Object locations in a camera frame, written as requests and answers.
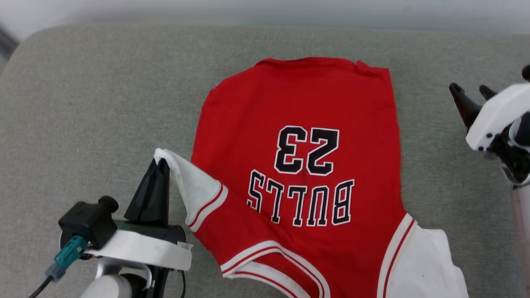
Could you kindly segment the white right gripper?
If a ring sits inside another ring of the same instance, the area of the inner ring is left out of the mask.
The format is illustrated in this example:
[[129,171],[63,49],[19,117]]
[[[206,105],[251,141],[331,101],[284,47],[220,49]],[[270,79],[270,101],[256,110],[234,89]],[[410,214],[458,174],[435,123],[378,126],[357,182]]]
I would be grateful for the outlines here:
[[496,134],[530,112],[530,83],[513,84],[498,94],[481,85],[479,92],[487,101],[483,106],[469,98],[457,83],[451,83],[449,91],[465,127],[469,129],[466,142],[475,151],[489,147]]

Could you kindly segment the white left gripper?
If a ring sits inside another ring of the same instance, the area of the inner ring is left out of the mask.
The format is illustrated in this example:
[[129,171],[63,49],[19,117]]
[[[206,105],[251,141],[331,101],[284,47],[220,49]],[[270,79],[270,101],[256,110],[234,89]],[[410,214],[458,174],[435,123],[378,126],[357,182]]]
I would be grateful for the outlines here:
[[169,223],[170,168],[165,159],[151,161],[136,190],[125,219],[101,249],[86,254],[139,264],[188,271],[193,254],[180,225]]

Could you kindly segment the red white basketball jersey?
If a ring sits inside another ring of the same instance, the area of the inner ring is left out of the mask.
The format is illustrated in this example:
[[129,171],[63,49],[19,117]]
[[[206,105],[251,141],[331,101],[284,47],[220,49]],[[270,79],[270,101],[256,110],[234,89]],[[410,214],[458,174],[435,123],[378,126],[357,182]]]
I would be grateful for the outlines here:
[[264,59],[210,91],[190,161],[154,159],[226,279],[288,298],[469,298],[445,232],[403,207],[388,69]]

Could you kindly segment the grey fabric sofa cushion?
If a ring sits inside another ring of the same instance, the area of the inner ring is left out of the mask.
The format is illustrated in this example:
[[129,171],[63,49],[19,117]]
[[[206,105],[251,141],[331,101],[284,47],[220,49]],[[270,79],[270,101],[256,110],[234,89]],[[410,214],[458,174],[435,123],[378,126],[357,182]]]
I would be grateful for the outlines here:
[[390,70],[402,199],[441,228],[472,298],[523,298],[510,190],[465,142],[449,92],[521,81],[530,36],[337,28],[72,25],[23,41],[0,76],[0,298],[28,298],[59,251],[77,201],[123,215],[156,148],[192,151],[201,106],[262,59],[342,57]]

